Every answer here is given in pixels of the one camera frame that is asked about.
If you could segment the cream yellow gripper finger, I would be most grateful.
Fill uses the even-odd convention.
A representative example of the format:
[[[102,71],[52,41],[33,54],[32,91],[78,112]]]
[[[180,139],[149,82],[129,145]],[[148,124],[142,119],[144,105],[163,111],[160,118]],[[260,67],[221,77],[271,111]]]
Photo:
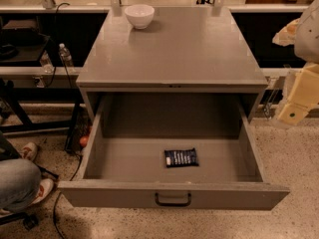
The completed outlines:
[[[319,104],[319,65],[307,63],[299,71],[289,71],[283,99],[276,110],[280,126],[298,125]]]
[[[298,19],[289,22],[285,27],[283,27],[279,32],[275,34],[272,39],[272,43],[282,47],[293,45],[295,43],[298,23]]]

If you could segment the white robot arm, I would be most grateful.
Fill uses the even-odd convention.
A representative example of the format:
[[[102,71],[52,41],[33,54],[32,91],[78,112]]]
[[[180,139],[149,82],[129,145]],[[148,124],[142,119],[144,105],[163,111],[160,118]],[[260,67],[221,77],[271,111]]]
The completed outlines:
[[[277,125],[298,125],[319,104],[319,0],[277,32],[272,42],[293,45],[295,55],[306,62],[299,72],[287,75],[275,112]]]

